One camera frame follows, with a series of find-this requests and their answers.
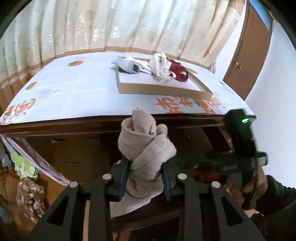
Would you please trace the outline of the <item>person right hand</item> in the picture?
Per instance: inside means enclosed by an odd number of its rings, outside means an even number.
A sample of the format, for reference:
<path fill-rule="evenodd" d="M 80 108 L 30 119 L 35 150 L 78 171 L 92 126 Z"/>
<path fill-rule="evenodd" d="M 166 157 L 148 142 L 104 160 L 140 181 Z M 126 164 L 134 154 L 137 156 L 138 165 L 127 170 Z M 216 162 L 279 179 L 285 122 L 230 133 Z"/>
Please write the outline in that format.
<path fill-rule="evenodd" d="M 257 173 L 245 185 L 239 186 L 236 174 L 227 179 L 227 191 L 243 210 L 255 209 L 256 201 L 267 191 L 267 176 L 262 167 L 258 167 Z"/>

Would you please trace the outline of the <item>dark sleeve right forearm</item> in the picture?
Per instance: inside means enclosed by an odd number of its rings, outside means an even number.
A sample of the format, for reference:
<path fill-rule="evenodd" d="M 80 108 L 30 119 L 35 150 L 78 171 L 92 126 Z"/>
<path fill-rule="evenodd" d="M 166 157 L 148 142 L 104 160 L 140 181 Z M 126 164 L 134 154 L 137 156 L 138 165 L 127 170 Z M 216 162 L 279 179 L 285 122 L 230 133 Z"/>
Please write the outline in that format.
<path fill-rule="evenodd" d="M 267 190 L 257 199 L 251 220 L 265 240 L 295 240 L 295 188 L 267 176 Z"/>

